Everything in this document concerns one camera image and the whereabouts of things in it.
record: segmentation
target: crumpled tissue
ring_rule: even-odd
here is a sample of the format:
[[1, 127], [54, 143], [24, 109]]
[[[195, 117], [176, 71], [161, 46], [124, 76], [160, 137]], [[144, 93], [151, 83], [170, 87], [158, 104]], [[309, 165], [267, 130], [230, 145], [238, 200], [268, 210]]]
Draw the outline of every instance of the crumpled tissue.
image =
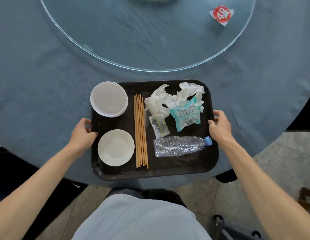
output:
[[188, 82], [181, 82], [179, 87], [181, 88], [180, 92], [177, 92], [177, 95], [171, 95], [165, 91], [165, 88], [168, 87], [167, 84], [161, 85], [157, 88], [153, 94], [145, 98], [144, 103], [146, 105], [145, 110], [149, 110], [152, 116], [156, 116], [159, 114], [163, 114], [164, 118], [169, 116], [170, 109], [176, 109], [179, 107], [183, 107], [189, 101], [187, 100], [188, 97], [195, 95], [197, 103], [194, 104], [195, 106], [200, 105], [200, 112], [203, 112], [204, 107], [202, 101], [204, 87]]

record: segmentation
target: hand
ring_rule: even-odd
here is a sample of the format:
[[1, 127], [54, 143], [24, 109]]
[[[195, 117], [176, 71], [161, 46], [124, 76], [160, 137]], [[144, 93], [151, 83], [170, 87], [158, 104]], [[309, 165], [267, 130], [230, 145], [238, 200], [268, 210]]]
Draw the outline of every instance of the hand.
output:
[[92, 129], [87, 128], [86, 125], [91, 125], [91, 120], [83, 118], [79, 121], [66, 146], [74, 150], [74, 153], [78, 157], [81, 157], [83, 153], [92, 146], [95, 138], [98, 136], [97, 132], [92, 132]]
[[214, 110], [213, 113], [214, 115], [218, 115], [218, 117], [215, 117], [214, 121], [208, 121], [211, 137], [218, 143], [232, 140], [232, 127], [225, 113], [221, 110]]

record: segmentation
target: black tray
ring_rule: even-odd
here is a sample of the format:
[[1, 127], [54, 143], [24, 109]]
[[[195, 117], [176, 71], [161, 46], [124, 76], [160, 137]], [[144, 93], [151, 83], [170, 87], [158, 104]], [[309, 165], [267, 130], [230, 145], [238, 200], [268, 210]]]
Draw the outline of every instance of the black tray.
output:
[[166, 117], [166, 124], [169, 128], [170, 135], [178, 136], [198, 136], [206, 137], [209, 134], [209, 125], [207, 121], [213, 119], [212, 101], [207, 86], [198, 80], [171, 80], [171, 81], [141, 81], [141, 82], [121, 82], [119, 83], [126, 91], [128, 96], [128, 107], [119, 117], [107, 118], [99, 115], [92, 108], [92, 131], [98, 132], [98, 137], [92, 145], [92, 167], [93, 171], [101, 179], [106, 181], [117, 181], [136, 178], [159, 177], [168, 175], [179, 175], [188, 173], [205, 173], [213, 169], [218, 161], [218, 146], [213, 140], [213, 145], [206, 147], [198, 153], [192, 153], [175, 157], [155, 157], [153, 140], [155, 134], [151, 125], [146, 128], [147, 150], [149, 169], [141, 166], [136, 168], [136, 153], [132, 158], [122, 166], [111, 167], [106, 165], [98, 156], [97, 145], [106, 132], [114, 129], [127, 131], [135, 141], [134, 126], [134, 95], [141, 93], [144, 98], [148, 98], [162, 84], [168, 84], [165, 88], [167, 93], [172, 95], [180, 91], [179, 84], [189, 82], [201, 85], [205, 89], [203, 94], [204, 111], [201, 114], [201, 124], [192, 124], [186, 126], [181, 132], [177, 132], [175, 119], [172, 115]]

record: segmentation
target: shirt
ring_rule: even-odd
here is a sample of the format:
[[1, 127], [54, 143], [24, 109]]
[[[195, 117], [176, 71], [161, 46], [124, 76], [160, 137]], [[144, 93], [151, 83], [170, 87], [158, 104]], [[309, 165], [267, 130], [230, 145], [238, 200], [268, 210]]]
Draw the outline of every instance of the shirt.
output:
[[212, 240], [185, 207], [161, 200], [115, 194], [104, 200], [72, 240]]

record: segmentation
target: chopstick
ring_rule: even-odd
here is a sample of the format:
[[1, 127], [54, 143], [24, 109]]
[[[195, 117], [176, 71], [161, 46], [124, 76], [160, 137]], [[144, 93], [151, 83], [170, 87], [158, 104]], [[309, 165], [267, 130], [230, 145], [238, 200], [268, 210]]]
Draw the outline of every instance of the chopstick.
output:
[[135, 145], [136, 167], [146, 166], [148, 169], [148, 154], [145, 131], [144, 99], [141, 94], [134, 96], [134, 122], [135, 122]]

